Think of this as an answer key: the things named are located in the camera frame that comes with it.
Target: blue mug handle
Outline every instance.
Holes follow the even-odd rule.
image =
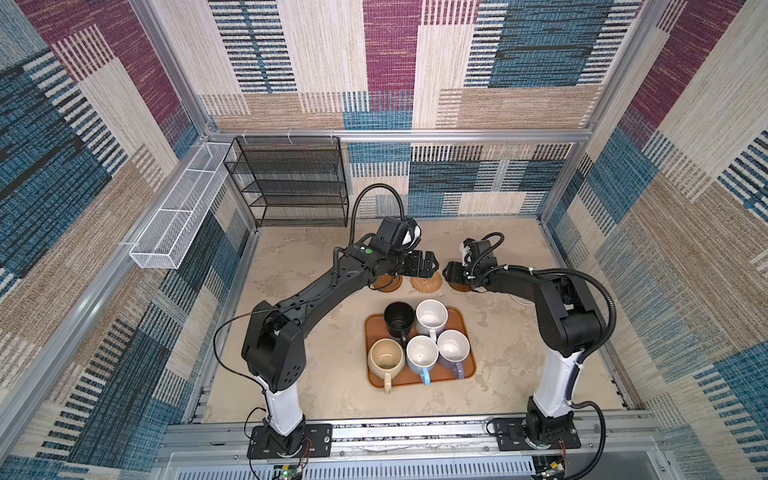
[[[461,363],[453,364],[453,375],[459,380],[464,379],[464,366]]]

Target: black mug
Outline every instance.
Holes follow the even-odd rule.
[[[402,348],[405,348],[408,343],[408,335],[411,333],[415,318],[413,307],[408,303],[394,302],[384,309],[384,321],[389,337],[397,340]]]

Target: patterned fabric wall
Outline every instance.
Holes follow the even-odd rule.
[[[538,213],[572,144],[343,144],[350,203],[378,182],[392,185],[408,215],[458,217]],[[373,190],[358,217],[394,215],[397,203]]]
[[[767,18],[673,0],[548,222],[688,478],[768,477]]]
[[[214,123],[582,127],[641,0],[154,0]]]
[[[127,0],[0,0],[0,402],[197,133]]]
[[[0,467],[2,478],[144,478],[180,423],[248,238],[221,188],[178,270],[134,266]]]

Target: wooden tray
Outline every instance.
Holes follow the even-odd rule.
[[[458,330],[459,332],[463,333],[467,339],[469,338],[469,335],[467,335],[467,327],[464,325],[464,318],[462,317],[462,313],[458,311],[458,309],[449,306],[447,307],[448,310],[448,322],[445,324],[446,330]],[[418,335],[416,333],[416,327],[415,325],[411,329],[411,334],[408,335],[408,339],[412,339],[414,336]],[[376,343],[378,340],[381,339],[388,339],[389,333],[387,333],[386,329],[386,322],[384,321],[384,314],[383,313],[377,313],[376,315],[371,315],[366,319],[366,364],[368,362],[367,356],[368,351],[371,350],[371,347],[374,343]],[[467,360],[464,361],[464,378],[468,379],[472,377],[475,374],[475,370],[477,369],[477,366],[475,365],[475,356],[472,353],[472,343],[469,344],[469,357],[467,357]],[[378,376],[374,375],[373,372],[370,371],[370,369],[366,369],[368,372],[368,381],[371,385],[375,386],[377,389],[383,389],[384,388],[384,380],[380,379]],[[435,368],[432,369],[432,371],[429,373],[429,378],[433,382],[445,382],[448,380],[457,380],[456,377],[453,376],[453,372],[451,370],[448,370],[440,364],[435,364]],[[408,368],[408,363],[406,363],[406,366],[403,367],[402,371],[400,372],[397,377],[392,379],[392,386],[399,386],[399,385],[415,385],[416,383],[421,384],[422,378],[418,375],[416,375],[414,372],[411,371],[410,368]]]

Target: white wire mesh basket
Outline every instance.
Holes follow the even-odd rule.
[[[179,268],[227,178],[223,160],[230,155],[234,153],[229,144],[216,143],[206,143],[195,154],[131,248],[138,266]]]

